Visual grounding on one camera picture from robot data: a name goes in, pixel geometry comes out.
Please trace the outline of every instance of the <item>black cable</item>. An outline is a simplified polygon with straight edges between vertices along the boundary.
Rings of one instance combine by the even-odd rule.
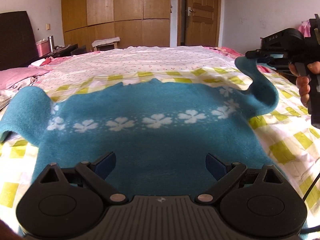
[[[310,194],[311,190],[313,189],[313,187],[315,186],[315,184],[317,183],[317,181],[320,178],[320,173],[318,174],[318,176],[316,177],[316,179],[313,181],[313,183],[311,184],[311,186],[308,188],[307,192],[305,193],[305,195],[303,196],[302,200],[306,201],[308,195]],[[300,234],[310,234],[310,233],[314,233],[314,232],[318,232],[320,231],[320,225],[313,227],[313,228],[303,228],[300,231]]]

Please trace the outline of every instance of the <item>human hand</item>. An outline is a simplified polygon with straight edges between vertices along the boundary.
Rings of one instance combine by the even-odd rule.
[[[2,220],[0,220],[0,239],[1,240],[22,240],[16,235]]]
[[[320,74],[320,62],[316,61],[314,63],[309,64],[308,69],[313,74]],[[310,86],[309,86],[309,78],[307,77],[301,77],[296,69],[296,67],[293,64],[289,64],[289,69],[292,74],[297,76],[296,85],[299,88],[299,94],[301,96],[301,103],[307,107],[308,101],[309,101],[309,92],[310,92]]]

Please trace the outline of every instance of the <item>wooden wardrobe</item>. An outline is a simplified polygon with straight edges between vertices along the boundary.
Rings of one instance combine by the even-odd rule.
[[[119,36],[119,48],[170,45],[170,0],[61,0],[65,44]]]

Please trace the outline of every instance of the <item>door frame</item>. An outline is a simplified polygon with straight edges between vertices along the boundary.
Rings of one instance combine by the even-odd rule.
[[[178,0],[178,33],[177,33],[177,46],[181,46],[181,21],[182,21],[182,14],[181,14],[181,5],[182,0]],[[221,0],[218,0],[218,18],[217,18],[217,30],[216,30],[216,38],[215,38],[215,46],[217,47],[219,44],[219,34],[220,34],[220,20],[221,20]]]

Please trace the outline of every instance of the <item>bed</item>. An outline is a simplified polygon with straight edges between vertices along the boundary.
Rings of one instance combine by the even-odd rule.
[[[129,47],[96,51],[52,59],[42,68],[50,72],[34,86],[43,89],[54,102],[74,94],[87,94],[123,82],[150,81],[202,83],[210,87],[246,90],[252,80],[234,64],[237,52],[228,48]],[[277,88],[279,104],[269,114],[256,116],[249,125],[266,154],[285,172],[291,185],[303,196],[320,170],[320,130],[310,124],[296,86],[273,70],[259,66]],[[0,112],[0,118],[6,109]],[[19,135],[0,144],[0,218],[18,231],[15,208],[31,183],[37,147]],[[320,220],[320,183],[307,198],[308,226]]]

